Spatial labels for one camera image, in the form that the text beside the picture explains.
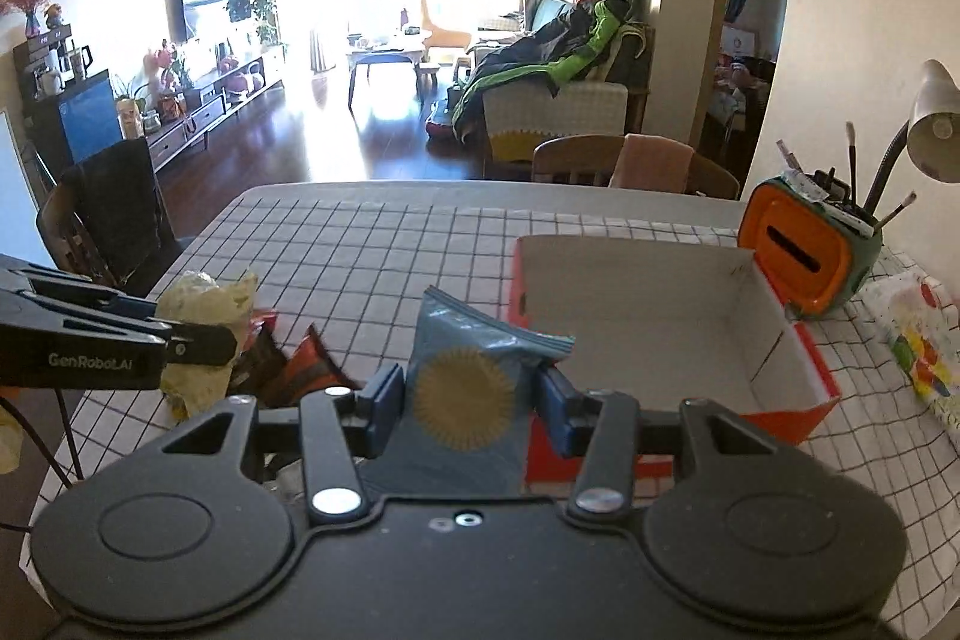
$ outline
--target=dark snack bag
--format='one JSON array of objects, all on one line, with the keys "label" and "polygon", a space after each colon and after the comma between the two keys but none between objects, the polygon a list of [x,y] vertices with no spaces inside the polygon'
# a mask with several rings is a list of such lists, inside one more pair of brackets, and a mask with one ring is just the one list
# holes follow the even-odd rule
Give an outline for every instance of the dark snack bag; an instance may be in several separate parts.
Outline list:
[{"label": "dark snack bag", "polygon": [[277,347],[272,327],[263,324],[251,334],[248,347],[237,357],[230,375],[230,392],[260,398],[262,389],[282,374],[287,357]]}]

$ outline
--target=pink towel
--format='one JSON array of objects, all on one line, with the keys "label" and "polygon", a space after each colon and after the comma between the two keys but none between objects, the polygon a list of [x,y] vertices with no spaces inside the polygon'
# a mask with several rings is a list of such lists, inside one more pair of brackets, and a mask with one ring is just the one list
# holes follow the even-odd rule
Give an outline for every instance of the pink towel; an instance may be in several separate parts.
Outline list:
[{"label": "pink towel", "polygon": [[610,187],[683,194],[692,159],[690,145],[665,137],[627,134]]}]

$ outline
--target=open cardboard box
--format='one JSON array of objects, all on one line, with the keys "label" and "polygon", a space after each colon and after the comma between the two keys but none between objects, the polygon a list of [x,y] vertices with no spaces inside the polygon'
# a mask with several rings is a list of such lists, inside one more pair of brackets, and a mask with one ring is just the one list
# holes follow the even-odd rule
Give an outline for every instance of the open cardboard box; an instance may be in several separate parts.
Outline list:
[{"label": "open cardboard box", "polygon": [[[594,237],[523,237],[515,325],[573,335],[560,370],[581,390],[618,390],[649,410],[707,397],[792,444],[839,400],[800,324],[790,323],[754,253],[738,247]],[[669,474],[639,459],[638,477]],[[527,482],[572,480],[534,420]]]}]

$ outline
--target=desk lamp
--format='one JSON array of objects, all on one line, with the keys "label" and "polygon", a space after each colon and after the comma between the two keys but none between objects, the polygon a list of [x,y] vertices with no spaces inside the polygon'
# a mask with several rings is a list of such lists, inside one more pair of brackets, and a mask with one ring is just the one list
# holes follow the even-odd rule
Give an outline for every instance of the desk lamp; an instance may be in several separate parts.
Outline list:
[{"label": "desk lamp", "polygon": [[927,177],[960,183],[960,89],[939,61],[923,64],[923,82],[913,111],[887,148],[863,205],[871,215],[904,148]]}]

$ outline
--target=red snack bag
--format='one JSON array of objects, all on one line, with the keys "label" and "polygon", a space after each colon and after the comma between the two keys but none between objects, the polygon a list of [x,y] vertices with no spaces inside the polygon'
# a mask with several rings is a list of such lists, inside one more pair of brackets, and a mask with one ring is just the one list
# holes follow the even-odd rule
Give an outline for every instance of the red snack bag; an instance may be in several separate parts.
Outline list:
[{"label": "red snack bag", "polygon": [[347,386],[353,390],[361,387],[344,375],[311,324],[283,371],[262,390],[260,398],[267,407],[291,407],[311,391],[331,386]]},{"label": "red snack bag", "polygon": [[259,333],[261,326],[266,327],[268,332],[274,333],[275,328],[277,328],[277,311],[254,310],[250,314],[250,323],[247,326],[247,341],[243,346],[244,350],[253,347],[253,341],[256,340],[256,335]]}]

